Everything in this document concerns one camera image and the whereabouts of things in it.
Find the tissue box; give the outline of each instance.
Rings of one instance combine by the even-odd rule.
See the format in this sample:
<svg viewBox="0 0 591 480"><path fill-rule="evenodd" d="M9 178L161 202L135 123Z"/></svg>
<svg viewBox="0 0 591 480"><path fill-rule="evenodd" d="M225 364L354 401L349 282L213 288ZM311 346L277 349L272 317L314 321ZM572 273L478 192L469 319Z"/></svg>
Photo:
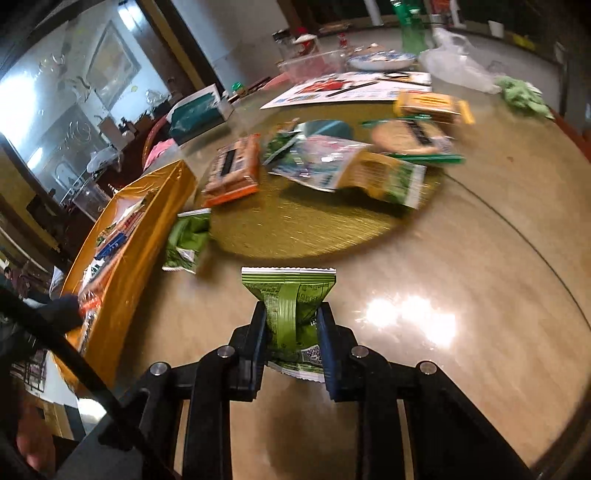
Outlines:
<svg viewBox="0 0 591 480"><path fill-rule="evenodd" d="M207 130L224 123L232 113L215 85L210 85L177 103L167 115L169 135L182 145Z"/></svg>

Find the white plastic bag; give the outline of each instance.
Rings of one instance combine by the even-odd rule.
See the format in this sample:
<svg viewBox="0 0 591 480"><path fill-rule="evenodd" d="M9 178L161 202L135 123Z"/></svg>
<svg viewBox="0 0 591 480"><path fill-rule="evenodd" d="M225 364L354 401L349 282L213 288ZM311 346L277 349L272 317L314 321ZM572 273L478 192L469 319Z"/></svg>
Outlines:
<svg viewBox="0 0 591 480"><path fill-rule="evenodd" d="M115 169L121 171L121 166L117 168L120 157L122 157L122 154L113 146L109 145L98 152L92 152L90 154L90 161L86 166L86 171L88 173L94 173L109 165L115 165Z"/></svg>
<svg viewBox="0 0 591 480"><path fill-rule="evenodd" d="M474 48L463 35L451 33L444 28L436 28L433 38L437 48L421 53L419 61L435 77L445 82L480 90L485 93L499 93L495 85L495 75L487 72L468 55Z"/></svg>

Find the human hand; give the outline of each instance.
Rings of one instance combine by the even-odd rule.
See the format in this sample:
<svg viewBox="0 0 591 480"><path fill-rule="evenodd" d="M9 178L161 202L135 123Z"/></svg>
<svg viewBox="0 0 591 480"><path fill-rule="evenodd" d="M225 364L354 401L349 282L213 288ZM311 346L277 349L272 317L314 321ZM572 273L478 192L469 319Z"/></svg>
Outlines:
<svg viewBox="0 0 591 480"><path fill-rule="evenodd" d="M56 448L53 445L53 437L30 397L29 393L21 392L17 448L32 468L52 475L56 471Z"/></svg>

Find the green plastic bottle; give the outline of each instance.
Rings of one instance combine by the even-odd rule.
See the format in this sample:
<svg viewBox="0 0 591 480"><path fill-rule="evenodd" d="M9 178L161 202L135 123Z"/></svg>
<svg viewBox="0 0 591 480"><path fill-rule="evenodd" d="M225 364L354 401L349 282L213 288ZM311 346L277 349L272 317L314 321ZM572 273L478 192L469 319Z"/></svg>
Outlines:
<svg viewBox="0 0 591 480"><path fill-rule="evenodd" d="M427 50L425 42L425 29L420 17L421 10L415 7L409 7L408 4L400 0L390 0L394 13L400 21L402 30L402 49L406 53L419 55Z"/></svg>

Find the yellow box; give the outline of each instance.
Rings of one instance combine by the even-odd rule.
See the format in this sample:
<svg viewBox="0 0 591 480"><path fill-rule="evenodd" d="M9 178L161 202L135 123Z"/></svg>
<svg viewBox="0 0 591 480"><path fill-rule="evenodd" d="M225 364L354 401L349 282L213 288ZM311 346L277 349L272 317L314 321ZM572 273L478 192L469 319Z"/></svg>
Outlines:
<svg viewBox="0 0 591 480"><path fill-rule="evenodd" d="M117 192L86 238L68 274L62 294L78 294L82 275L96 252L96 238L121 214L122 204L141 200L159 187L144 217L129 237L126 250L115 266L102 299L102 307L92 325L84 358L111 387L115 380L121 349L142 291L162 249L178 211L194 192L196 179L184 161L178 161L136 180ZM78 347L81 329L72 330L67 340ZM68 386L77 395L85 393L78 379L55 359Z"/></svg>

